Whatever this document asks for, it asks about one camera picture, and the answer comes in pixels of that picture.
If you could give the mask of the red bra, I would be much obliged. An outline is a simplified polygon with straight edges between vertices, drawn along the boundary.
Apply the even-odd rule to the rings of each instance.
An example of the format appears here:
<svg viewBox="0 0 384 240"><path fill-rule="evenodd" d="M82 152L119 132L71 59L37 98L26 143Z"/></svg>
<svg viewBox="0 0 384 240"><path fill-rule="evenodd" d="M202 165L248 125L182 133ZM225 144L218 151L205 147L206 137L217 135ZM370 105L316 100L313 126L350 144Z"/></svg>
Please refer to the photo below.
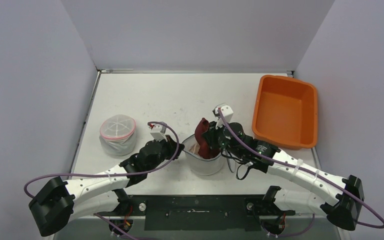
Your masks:
<svg viewBox="0 0 384 240"><path fill-rule="evenodd" d="M220 153L219 149L211 149L208 145L207 141L203 137L203 133L205 133L210 127L210 123L204 117L200 120L198 125L194 131L194 138L199 145L198 155L206 160L213 159L217 157Z"/></svg>

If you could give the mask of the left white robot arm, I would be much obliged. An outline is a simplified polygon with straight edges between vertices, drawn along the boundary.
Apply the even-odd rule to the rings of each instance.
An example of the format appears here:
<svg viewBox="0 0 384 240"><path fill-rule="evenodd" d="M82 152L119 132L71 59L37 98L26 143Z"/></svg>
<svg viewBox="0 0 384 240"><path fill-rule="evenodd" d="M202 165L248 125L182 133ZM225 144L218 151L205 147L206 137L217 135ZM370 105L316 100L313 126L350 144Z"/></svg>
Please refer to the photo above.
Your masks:
<svg viewBox="0 0 384 240"><path fill-rule="evenodd" d="M76 173L69 180L62 180L58 174L48 175L49 181L28 204L40 235L53 235L69 221L95 213L124 215L129 210L129 201L119 196L122 190L163 168L162 162L177 159L184 147L167 135L163 140L148 141L138 153L103 172ZM96 199L108 192L116 196L112 200Z"/></svg>

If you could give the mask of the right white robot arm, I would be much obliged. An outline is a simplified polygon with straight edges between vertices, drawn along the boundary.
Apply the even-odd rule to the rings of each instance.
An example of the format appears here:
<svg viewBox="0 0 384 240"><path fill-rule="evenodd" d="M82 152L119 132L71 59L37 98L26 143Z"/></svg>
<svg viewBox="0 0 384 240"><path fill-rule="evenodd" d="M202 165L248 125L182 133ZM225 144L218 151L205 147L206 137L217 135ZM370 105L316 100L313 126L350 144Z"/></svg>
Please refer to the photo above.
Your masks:
<svg viewBox="0 0 384 240"><path fill-rule="evenodd" d="M247 170L258 170L278 176L304 189L297 192L281 186L270 187L262 207L270 215L278 211L294 211L324 216L333 225L354 231L364 202L361 179L354 175L342 177L312 167L292 157L269 142L244 133L242 125L205 118L195 128L194 137L200 146L199 155L209 157L227 151Z"/></svg>

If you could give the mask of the beige lace bra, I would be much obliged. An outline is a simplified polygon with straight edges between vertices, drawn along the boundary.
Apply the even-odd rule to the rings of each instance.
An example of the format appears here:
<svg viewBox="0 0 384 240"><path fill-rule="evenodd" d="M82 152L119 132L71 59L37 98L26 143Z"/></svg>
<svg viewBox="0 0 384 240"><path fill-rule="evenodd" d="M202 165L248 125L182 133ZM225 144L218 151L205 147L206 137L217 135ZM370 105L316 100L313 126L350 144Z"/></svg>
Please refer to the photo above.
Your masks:
<svg viewBox="0 0 384 240"><path fill-rule="evenodd" d="M194 143L189 148L189 152L193 155L199 155L200 145L198 143Z"/></svg>

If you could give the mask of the blue-trimmed mesh laundry bag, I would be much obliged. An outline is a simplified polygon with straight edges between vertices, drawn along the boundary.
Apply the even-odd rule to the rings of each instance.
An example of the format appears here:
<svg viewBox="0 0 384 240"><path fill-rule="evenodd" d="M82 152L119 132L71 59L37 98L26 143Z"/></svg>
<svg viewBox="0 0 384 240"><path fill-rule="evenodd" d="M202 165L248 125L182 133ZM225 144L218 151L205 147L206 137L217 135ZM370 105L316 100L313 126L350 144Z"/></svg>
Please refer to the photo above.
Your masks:
<svg viewBox="0 0 384 240"><path fill-rule="evenodd" d="M226 159L219 155L212 159L204 159L199 155L194 155L189 152L191 145L197 143L195 136L187 137L182 144L184 145L183 152L185 160L192 172L199 176L211 176L219 172L225 165Z"/></svg>

